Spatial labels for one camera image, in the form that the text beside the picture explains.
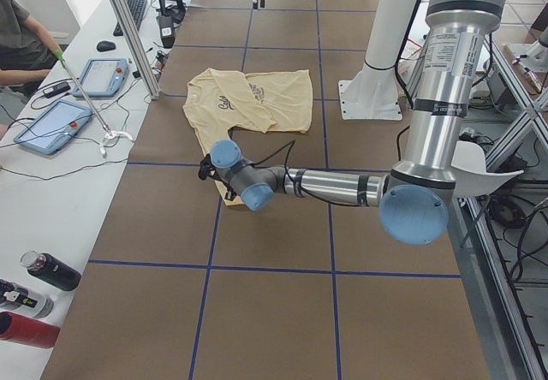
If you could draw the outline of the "near blue teach pendant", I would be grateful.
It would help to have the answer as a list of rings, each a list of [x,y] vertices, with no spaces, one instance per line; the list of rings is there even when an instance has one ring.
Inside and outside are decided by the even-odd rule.
[[[91,116],[87,106],[59,99],[26,125],[13,141],[31,151],[52,155],[62,149]]]

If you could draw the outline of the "aluminium frame post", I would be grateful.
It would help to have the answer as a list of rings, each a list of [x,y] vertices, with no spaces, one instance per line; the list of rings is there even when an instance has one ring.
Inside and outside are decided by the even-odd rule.
[[[121,12],[125,15],[129,15],[128,7],[126,6],[126,0],[110,0],[111,7],[117,6]],[[152,72],[152,67],[146,57],[145,49],[141,43],[139,33],[136,32],[135,25],[132,19],[125,21],[122,17],[117,19],[121,26],[123,37],[126,40],[128,48],[131,51],[133,60],[140,72],[140,77],[144,81],[146,89],[150,95],[151,100],[156,100],[160,94],[160,87],[156,80],[155,75]]]

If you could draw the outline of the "green-handled grabber stick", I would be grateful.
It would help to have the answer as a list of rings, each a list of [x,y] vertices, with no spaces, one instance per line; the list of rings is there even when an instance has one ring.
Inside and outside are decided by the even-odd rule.
[[[76,77],[76,75],[73,73],[73,71],[68,66],[67,62],[63,58],[63,52],[61,50],[55,50],[54,55],[57,58],[57,60],[62,64],[63,68],[67,71],[68,75],[70,76],[71,80],[74,82],[75,86],[78,88],[80,93],[82,94],[83,98],[86,100],[88,106],[91,108],[93,114],[97,117],[99,120],[103,130],[105,131],[103,140],[99,143],[99,149],[104,157],[107,156],[105,145],[107,140],[114,140],[117,138],[126,138],[130,141],[134,141],[134,138],[131,134],[129,134],[126,131],[122,130],[112,130],[109,126],[109,124],[106,122],[106,120],[100,115],[98,109],[93,104],[93,101],[89,98],[88,94],[85,92],[82,84],[80,83],[79,79]]]

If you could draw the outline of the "black phone on desk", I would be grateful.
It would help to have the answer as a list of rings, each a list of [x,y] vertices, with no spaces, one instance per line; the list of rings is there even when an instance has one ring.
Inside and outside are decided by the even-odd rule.
[[[43,90],[43,94],[45,98],[53,98],[56,95],[64,94],[66,92],[69,92],[71,89],[70,84],[67,81],[61,81],[59,83],[56,83],[52,86],[48,86]]]

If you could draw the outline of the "grey black water bottle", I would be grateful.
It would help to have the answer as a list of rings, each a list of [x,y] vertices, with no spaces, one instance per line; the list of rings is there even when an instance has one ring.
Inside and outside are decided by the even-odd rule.
[[[45,318],[54,306],[50,297],[17,283],[1,280],[1,307],[29,318]]]

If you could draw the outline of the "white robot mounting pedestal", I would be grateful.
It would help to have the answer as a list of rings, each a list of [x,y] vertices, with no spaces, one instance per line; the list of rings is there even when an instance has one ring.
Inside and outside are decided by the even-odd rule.
[[[420,0],[379,0],[363,68],[338,82],[344,120],[400,121],[396,71]]]

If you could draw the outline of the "black computer mouse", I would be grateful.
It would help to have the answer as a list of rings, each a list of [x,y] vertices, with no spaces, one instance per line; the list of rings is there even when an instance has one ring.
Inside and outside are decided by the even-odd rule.
[[[106,52],[116,49],[116,43],[108,40],[101,40],[96,45],[98,52]]]

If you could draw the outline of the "black power adapter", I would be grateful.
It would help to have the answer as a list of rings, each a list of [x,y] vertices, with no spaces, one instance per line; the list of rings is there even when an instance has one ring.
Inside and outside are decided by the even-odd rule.
[[[172,18],[170,16],[158,15],[157,21],[162,46],[167,49],[172,48],[176,39],[174,22]]]

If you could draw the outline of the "black computer keyboard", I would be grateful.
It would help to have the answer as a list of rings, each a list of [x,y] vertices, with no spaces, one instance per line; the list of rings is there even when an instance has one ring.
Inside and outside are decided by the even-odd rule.
[[[148,0],[126,0],[129,15],[125,15],[117,6],[114,7],[116,18],[122,17],[125,21],[132,19],[136,28],[136,32],[140,30],[141,23],[146,13]]]

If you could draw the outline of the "seated person dark shirt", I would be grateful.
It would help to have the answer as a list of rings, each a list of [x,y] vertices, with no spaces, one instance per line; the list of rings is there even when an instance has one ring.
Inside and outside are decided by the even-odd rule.
[[[1,0],[1,86],[29,97],[57,62],[60,45],[15,0]]]

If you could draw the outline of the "far blue teach pendant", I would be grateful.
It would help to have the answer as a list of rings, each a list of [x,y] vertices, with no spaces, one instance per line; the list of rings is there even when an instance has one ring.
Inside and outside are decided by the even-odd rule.
[[[122,88],[128,76],[125,58],[89,59],[78,78],[90,98],[111,98]]]

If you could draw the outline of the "blue teach pendant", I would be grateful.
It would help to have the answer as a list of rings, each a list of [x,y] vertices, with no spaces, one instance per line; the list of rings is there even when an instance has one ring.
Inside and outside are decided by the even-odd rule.
[[[52,155],[62,149],[91,116],[87,106],[59,99],[26,125],[13,141],[31,151]]]
[[[122,88],[128,76],[125,58],[89,59],[78,78],[90,98],[111,98]]]

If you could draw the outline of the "cream long-sleeve graphic shirt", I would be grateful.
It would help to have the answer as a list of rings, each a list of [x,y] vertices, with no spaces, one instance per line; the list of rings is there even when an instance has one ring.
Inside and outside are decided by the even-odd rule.
[[[313,86],[308,70],[244,74],[209,68],[187,84],[183,112],[204,156],[209,153],[225,196],[224,182],[235,200],[251,211],[268,205],[277,187],[241,154],[229,130],[305,133],[312,122]]]

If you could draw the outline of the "red water bottle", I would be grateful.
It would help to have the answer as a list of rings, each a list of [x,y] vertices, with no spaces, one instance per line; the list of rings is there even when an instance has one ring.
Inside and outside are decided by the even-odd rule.
[[[13,312],[1,312],[1,340],[39,347],[54,347],[60,328]]]

